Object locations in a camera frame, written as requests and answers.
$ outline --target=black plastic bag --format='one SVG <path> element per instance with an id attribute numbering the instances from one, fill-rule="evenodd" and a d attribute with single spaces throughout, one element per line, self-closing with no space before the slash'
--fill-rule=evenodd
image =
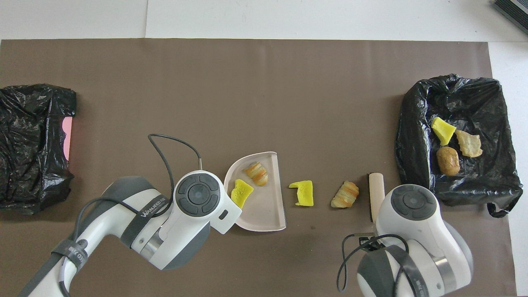
<path id="1" fill-rule="evenodd" d="M 440 140 L 431 129 L 435 117 L 480 135 L 483 153 L 475 158 L 462 155 L 453 135 L 448 146 L 458 152 L 460 171 L 452 177 L 438 167 Z M 523 192 L 506 103 L 494 79 L 451 74 L 418 81 L 403 98 L 395 152 L 401 182 L 428 188 L 448 206 L 486 203 L 489 214 L 500 218 Z"/>
<path id="2" fill-rule="evenodd" d="M 0 89 L 0 209 L 34 214 L 64 201 L 73 175 L 62 121 L 75 115 L 76 93 L 50 85 Z"/>

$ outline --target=toy food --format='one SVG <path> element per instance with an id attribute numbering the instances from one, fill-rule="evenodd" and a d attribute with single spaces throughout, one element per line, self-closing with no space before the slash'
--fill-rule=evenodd
<path id="1" fill-rule="evenodd" d="M 482 150 L 480 149 L 480 135 L 471 135 L 464 131 L 456 130 L 458 144 L 460 145 L 460 150 L 462 155 L 467 157 L 478 157 L 482 155 Z"/>
<path id="2" fill-rule="evenodd" d="M 298 181 L 290 184 L 289 188 L 297 188 L 297 200 L 295 205 L 314 206 L 314 185 L 311 180 Z"/>
<path id="3" fill-rule="evenodd" d="M 356 201 L 357 195 L 360 190 L 355 183 L 345 181 L 343 185 L 337 191 L 337 194 L 330 202 L 330 206 L 336 208 L 351 207 L 354 201 Z"/>
<path id="4" fill-rule="evenodd" d="M 458 153 L 449 146 L 441 147 L 436 152 L 438 159 L 438 166 L 440 171 L 448 176 L 457 174 L 460 171 L 460 164 L 458 163 Z"/>
<path id="5" fill-rule="evenodd" d="M 440 139 L 440 145 L 447 145 L 456 130 L 455 126 L 449 125 L 439 117 L 432 120 L 431 128 Z"/>
<path id="6" fill-rule="evenodd" d="M 268 171 L 260 164 L 260 162 L 253 162 L 244 169 L 244 172 L 259 186 L 268 183 Z"/>
<path id="7" fill-rule="evenodd" d="M 249 194 L 253 193 L 253 187 L 243 180 L 235 180 L 234 188 L 231 191 L 231 200 L 240 208 L 244 206 Z"/>

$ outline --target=white table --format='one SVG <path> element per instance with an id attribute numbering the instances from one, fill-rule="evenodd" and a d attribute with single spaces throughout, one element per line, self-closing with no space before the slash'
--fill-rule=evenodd
<path id="1" fill-rule="evenodd" d="M 489 42 L 493 77 L 503 85 L 508 105 L 518 174 L 528 180 L 528 36 L 488 0 L 0 0 L 0 40 L 63 38 Z M 518 295 L 528 295 L 527 211 L 522 197 L 508 216 Z"/>

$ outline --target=gray strap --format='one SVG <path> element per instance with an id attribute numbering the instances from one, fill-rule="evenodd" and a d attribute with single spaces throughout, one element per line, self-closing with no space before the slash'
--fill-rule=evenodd
<path id="1" fill-rule="evenodd" d="M 123 231 L 121 242 L 130 248 L 139 232 L 143 230 L 152 216 L 167 205 L 167 203 L 168 199 L 161 194 L 147 203 L 147 205 L 136 214 L 132 221 L 130 221 L 125 231 Z"/>
<path id="2" fill-rule="evenodd" d="M 409 254 L 397 245 L 391 245 L 385 249 L 403 268 L 403 271 L 407 275 L 409 283 L 413 288 L 415 296 L 429 297 L 426 282 Z"/>
<path id="3" fill-rule="evenodd" d="M 67 257 L 77 267 L 77 272 L 81 270 L 86 261 L 88 260 L 88 254 L 84 250 L 84 247 L 80 246 L 76 242 L 70 239 L 61 241 L 51 253 L 56 253 Z"/>

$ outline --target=bitten yellow cheese slice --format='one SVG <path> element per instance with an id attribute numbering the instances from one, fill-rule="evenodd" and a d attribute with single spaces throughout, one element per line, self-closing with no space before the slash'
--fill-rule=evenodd
<path id="1" fill-rule="evenodd" d="M 295 205 L 314 206 L 314 185 L 311 180 L 298 181 L 290 184 L 289 188 L 297 188 L 297 200 Z"/>
<path id="2" fill-rule="evenodd" d="M 447 145 L 456 130 L 455 126 L 449 125 L 439 117 L 432 120 L 431 128 L 440 139 L 440 145 Z"/>
<path id="3" fill-rule="evenodd" d="M 231 200 L 240 208 L 244 206 L 249 194 L 253 193 L 253 187 L 243 180 L 235 180 L 234 188 L 231 191 Z"/>

